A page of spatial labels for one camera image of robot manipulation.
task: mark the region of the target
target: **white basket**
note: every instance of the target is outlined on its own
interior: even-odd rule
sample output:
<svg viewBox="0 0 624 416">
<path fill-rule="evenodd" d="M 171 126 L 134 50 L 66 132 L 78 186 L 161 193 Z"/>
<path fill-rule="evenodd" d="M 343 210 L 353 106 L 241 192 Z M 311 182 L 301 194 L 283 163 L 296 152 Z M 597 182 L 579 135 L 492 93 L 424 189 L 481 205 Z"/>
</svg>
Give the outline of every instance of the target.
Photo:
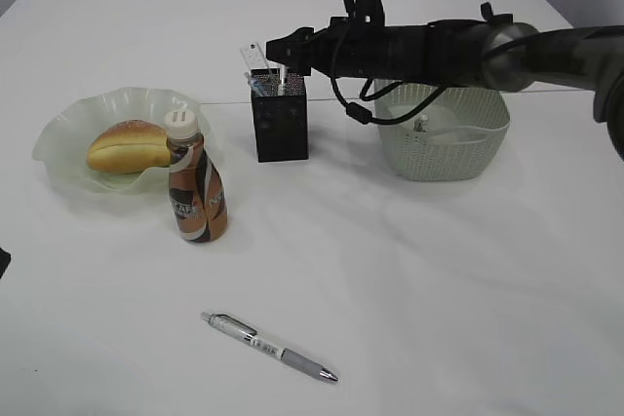
<svg viewBox="0 0 624 416">
<path fill-rule="evenodd" d="M 376 91 L 389 85 L 375 80 Z M 402 116 L 426 98 L 434 87 L 403 85 L 375 102 L 376 115 Z M 378 126 L 386 159 L 411 180 L 471 179 L 493 159 L 509 128 L 507 106 L 498 92 L 473 88 L 446 90 L 422 114 L 427 132 L 417 132 L 415 117 L 397 126 Z"/>
</svg>

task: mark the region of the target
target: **plastic bottle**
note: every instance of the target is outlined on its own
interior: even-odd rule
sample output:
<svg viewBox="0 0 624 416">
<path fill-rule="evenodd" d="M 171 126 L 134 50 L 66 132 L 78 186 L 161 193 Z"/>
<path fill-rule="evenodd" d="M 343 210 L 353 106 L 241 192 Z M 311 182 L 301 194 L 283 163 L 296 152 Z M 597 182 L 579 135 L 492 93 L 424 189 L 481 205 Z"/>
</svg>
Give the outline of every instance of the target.
<svg viewBox="0 0 624 416">
<path fill-rule="evenodd" d="M 172 153 L 169 198 L 177 227 L 192 243 L 207 243 L 227 228 L 227 207 L 221 177 L 204 149 L 197 116 L 178 109 L 165 116 L 167 146 Z"/>
</svg>

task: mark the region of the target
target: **bread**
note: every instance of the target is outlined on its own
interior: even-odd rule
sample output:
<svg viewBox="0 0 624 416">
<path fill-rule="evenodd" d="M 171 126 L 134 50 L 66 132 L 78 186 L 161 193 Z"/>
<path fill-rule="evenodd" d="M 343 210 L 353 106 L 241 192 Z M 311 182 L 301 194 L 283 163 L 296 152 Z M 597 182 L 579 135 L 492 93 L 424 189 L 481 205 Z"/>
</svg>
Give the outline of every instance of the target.
<svg viewBox="0 0 624 416">
<path fill-rule="evenodd" d="M 144 121 L 125 121 L 111 127 L 87 152 L 90 168 L 115 174 L 166 167 L 170 162 L 165 130 Z"/>
</svg>

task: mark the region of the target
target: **black pen holder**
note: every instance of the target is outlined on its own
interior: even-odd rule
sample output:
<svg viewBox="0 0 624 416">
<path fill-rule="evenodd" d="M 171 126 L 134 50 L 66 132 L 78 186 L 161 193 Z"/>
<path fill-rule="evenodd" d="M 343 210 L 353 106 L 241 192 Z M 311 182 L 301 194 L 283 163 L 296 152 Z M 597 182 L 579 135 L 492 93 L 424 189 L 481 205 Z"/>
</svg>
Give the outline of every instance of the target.
<svg viewBox="0 0 624 416">
<path fill-rule="evenodd" d="M 288 73 L 286 89 L 278 95 L 279 75 L 266 69 L 252 70 L 267 96 L 252 90 L 255 148 L 260 163 L 308 159 L 308 115 L 305 82 L 301 75 Z"/>
</svg>

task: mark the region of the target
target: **bottle cap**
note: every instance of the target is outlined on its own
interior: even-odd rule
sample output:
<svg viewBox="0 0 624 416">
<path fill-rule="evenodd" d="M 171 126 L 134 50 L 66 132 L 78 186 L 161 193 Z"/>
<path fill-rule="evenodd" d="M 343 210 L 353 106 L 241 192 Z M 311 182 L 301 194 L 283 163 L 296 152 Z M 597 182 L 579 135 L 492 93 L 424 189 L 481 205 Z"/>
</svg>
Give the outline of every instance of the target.
<svg viewBox="0 0 624 416">
<path fill-rule="evenodd" d="M 165 131 L 172 140 L 186 140 L 199 131 L 197 116 L 188 109 L 171 111 L 165 116 Z"/>
</svg>

